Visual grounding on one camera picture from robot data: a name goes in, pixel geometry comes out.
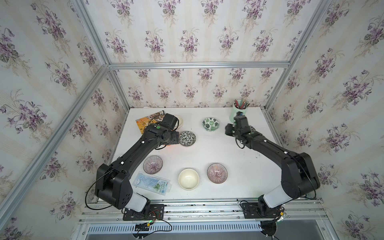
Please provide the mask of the green leaf bowl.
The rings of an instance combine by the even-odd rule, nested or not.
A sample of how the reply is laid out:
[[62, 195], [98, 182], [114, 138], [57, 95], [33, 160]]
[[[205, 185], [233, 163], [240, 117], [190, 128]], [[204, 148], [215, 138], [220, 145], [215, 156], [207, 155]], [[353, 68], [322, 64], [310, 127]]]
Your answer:
[[202, 125], [206, 131], [213, 132], [220, 127], [220, 122], [213, 117], [208, 117], [203, 120]]

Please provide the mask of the small cream bowl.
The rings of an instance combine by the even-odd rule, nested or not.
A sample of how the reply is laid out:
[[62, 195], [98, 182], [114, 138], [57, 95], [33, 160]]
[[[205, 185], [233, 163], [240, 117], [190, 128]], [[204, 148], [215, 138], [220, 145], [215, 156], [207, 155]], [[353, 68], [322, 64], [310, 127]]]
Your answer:
[[183, 126], [183, 118], [179, 115], [175, 115], [175, 117], [177, 118], [177, 122], [176, 122], [176, 125], [174, 127], [174, 130], [177, 130], [178, 128], [181, 128]]

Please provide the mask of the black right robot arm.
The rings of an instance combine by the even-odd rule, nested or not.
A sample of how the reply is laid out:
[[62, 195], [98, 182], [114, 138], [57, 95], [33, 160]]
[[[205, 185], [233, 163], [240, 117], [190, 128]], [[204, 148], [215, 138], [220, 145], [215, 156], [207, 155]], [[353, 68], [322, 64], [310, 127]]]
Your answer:
[[284, 213], [283, 204], [311, 192], [316, 194], [321, 183], [314, 163], [307, 153], [287, 150], [257, 131], [252, 131], [247, 117], [237, 112], [232, 124], [227, 124], [225, 134], [235, 138], [240, 149], [254, 150], [281, 169], [281, 183], [275, 189], [258, 198], [256, 211], [262, 218], [277, 219]]

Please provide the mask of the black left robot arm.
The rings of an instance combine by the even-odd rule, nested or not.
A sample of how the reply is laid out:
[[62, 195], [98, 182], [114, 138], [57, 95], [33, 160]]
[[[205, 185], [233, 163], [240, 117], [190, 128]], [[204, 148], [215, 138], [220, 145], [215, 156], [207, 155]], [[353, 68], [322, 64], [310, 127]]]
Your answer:
[[144, 196], [135, 193], [130, 183], [132, 174], [145, 158], [160, 146], [180, 143], [179, 119], [165, 114], [162, 121], [146, 126], [139, 140], [110, 165], [102, 164], [97, 170], [95, 196], [118, 210], [127, 208], [142, 212], [150, 204]]

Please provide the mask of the pale green pen cup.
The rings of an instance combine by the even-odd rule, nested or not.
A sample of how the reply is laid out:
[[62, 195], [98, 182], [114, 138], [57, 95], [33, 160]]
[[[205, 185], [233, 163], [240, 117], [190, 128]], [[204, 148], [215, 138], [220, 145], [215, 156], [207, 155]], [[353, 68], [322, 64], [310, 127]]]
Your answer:
[[234, 117], [239, 112], [245, 115], [247, 112], [248, 106], [249, 106], [249, 101], [246, 101], [244, 99], [235, 99], [233, 102], [232, 111], [229, 117], [230, 122], [234, 123]]

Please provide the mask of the orange illustrated booklet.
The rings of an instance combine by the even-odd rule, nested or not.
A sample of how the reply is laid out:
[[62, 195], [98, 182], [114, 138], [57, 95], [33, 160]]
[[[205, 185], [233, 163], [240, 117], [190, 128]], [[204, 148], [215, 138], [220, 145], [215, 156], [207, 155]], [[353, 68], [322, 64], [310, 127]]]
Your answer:
[[161, 122], [165, 116], [164, 111], [156, 112], [154, 114], [151, 114], [146, 117], [142, 117], [140, 119], [136, 120], [136, 124], [141, 132], [141, 134], [144, 133], [145, 129], [149, 124]]

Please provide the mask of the purple glass bowl left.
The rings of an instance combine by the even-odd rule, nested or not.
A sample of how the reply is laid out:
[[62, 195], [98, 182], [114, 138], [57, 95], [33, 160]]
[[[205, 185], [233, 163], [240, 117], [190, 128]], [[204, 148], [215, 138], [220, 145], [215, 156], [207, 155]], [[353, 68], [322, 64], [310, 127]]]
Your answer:
[[163, 160], [159, 156], [150, 156], [143, 163], [143, 170], [149, 175], [158, 173], [163, 167]]

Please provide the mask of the purple glass bowl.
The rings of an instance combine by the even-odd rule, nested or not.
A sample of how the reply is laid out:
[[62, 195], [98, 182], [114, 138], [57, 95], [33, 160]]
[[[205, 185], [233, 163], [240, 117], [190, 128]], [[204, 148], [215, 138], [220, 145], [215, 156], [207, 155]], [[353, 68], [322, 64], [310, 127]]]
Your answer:
[[150, 156], [143, 163], [143, 170], [149, 175], [158, 173], [163, 167], [163, 160], [159, 156]]
[[212, 183], [222, 184], [228, 178], [228, 171], [223, 165], [215, 163], [208, 167], [207, 176]]

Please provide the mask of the large cream bowl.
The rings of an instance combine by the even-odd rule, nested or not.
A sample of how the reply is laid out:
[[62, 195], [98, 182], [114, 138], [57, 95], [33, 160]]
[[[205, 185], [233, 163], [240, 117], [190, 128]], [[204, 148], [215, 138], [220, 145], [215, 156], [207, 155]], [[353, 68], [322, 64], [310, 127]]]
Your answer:
[[180, 172], [178, 183], [186, 191], [194, 190], [200, 182], [199, 174], [193, 169], [184, 169]]

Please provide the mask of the clear plastic packet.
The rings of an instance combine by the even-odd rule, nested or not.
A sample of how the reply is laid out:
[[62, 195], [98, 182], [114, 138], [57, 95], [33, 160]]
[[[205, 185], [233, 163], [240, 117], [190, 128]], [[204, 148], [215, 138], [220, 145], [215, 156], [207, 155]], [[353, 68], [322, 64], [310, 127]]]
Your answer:
[[171, 191], [172, 188], [172, 184], [169, 180], [154, 175], [148, 175], [144, 172], [138, 173], [136, 178], [133, 180], [132, 185], [161, 196], [165, 196]]

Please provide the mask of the purple glass bowl right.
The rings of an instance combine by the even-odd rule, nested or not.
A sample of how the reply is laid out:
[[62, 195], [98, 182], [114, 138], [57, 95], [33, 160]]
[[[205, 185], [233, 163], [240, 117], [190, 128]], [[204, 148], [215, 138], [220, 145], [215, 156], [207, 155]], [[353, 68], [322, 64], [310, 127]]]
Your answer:
[[223, 165], [215, 163], [208, 167], [207, 176], [212, 183], [222, 184], [228, 178], [228, 171]]

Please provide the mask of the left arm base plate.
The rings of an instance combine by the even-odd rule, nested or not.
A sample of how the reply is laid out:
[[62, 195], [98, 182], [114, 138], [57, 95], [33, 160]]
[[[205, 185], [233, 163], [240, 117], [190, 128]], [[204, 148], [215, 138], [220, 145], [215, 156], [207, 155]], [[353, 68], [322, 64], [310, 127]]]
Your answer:
[[164, 204], [150, 204], [146, 206], [141, 212], [135, 212], [127, 208], [123, 211], [124, 221], [149, 221], [149, 220], [162, 220], [165, 213]]

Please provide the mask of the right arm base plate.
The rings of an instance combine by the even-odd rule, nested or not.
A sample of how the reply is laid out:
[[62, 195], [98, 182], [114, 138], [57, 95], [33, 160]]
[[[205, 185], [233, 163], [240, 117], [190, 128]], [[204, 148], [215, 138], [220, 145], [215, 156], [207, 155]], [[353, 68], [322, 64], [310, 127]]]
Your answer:
[[285, 211], [283, 206], [269, 208], [264, 202], [240, 201], [246, 219], [279, 219]]

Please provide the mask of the aluminium rail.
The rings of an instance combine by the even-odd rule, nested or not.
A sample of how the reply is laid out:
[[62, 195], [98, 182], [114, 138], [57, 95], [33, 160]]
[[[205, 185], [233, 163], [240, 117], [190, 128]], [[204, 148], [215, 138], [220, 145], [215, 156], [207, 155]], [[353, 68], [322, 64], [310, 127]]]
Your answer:
[[[210, 200], [153, 200], [163, 204], [164, 219], [169, 222], [244, 221], [243, 210], [237, 199]], [[319, 201], [295, 200], [284, 204], [285, 220], [328, 219]], [[79, 222], [82, 224], [110, 224], [123, 221], [121, 210], [110, 207], [105, 210], [84, 208]]]

